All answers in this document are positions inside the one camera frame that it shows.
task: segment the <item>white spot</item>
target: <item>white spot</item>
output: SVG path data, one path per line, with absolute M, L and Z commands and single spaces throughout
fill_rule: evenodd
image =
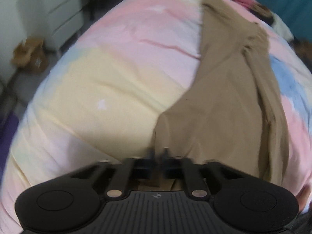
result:
M 152 6 L 152 7 L 148 7 L 146 8 L 148 11 L 155 11 L 157 13 L 163 13 L 164 10 L 166 9 L 165 6 L 162 6 L 162 5 L 155 5 L 155 6 Z
M 35 62 L 35 66 L 36 66 L 37 68 L 39 68 L 40 65 L 41 65 L 41 59 L 38 57 L 37 60 L 36 60 L 36 62 Z
M 295 107 L 294 107 L 294 101 L 292 99 L 289 99 L 289 102 L 291 103 L 291 108 L 293 111 L 296 111 Z
M 156 193 L 156 194 L 153 195 L 153 197 L 156 198 L 156 199 L 159 199 L 161 197 L 161 194 Z
M 102 99 L 98 102 L 98 110 L 107 110 L 105 99 Z
M 187 1 L 189 3 L 195 3 L 194 0 L 185 0 L 185 1 Z

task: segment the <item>teal fabric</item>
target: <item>teal fabric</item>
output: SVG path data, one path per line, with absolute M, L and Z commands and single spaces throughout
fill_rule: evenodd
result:
M 257 0 L 281 17 L 295 37 L 312 42 L 312 0 Z

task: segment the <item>logo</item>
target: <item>logo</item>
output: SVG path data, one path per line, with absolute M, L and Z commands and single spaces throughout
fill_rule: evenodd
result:
M 159 199 L 161 197 L 161 194 L 156 193 L 156 194 L 153 195 L 153 197 L 156 198 L 156 199 Z

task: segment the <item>white wall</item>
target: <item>white wall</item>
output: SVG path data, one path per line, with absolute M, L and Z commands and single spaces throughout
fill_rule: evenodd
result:
M 13 49 L 26 39 L 16 3 L 17 0 L 0 0 L 0 77 L 6 82 L 15 72 L 10 63 Z

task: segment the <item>purple fabric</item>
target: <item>purple fabric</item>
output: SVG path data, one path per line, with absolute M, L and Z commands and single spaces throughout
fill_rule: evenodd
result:
M 18 128 L 18 123 L 18 117 L 11 113 L 7 118 L 3 132 L 0 134 L 0 181 L 13 136 Z

